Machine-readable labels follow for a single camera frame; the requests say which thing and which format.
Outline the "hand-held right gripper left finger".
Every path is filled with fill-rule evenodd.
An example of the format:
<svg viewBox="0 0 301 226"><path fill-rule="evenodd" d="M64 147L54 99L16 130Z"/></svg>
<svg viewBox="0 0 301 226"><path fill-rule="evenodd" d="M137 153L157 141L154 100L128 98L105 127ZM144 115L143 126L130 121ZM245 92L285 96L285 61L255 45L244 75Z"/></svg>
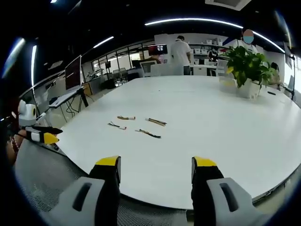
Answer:
<svg viewBox="0 0 301 226"><path fill-rule="evenodd" d="M59 196L48 213L50 226L115 226L120 202L121 157L97 161Z"/></svg>

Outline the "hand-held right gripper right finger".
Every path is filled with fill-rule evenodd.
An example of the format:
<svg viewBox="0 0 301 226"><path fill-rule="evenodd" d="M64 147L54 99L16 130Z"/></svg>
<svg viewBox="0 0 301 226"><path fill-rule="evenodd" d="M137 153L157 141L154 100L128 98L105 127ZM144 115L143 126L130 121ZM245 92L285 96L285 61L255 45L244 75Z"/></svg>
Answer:
<svg viewBox="0 0 301 226"><path fill-rule="evenodd" d="M225 178L217 164L192 157L191 199L195 226L262 226L266 215L254 207L251 195Z"/></svg>

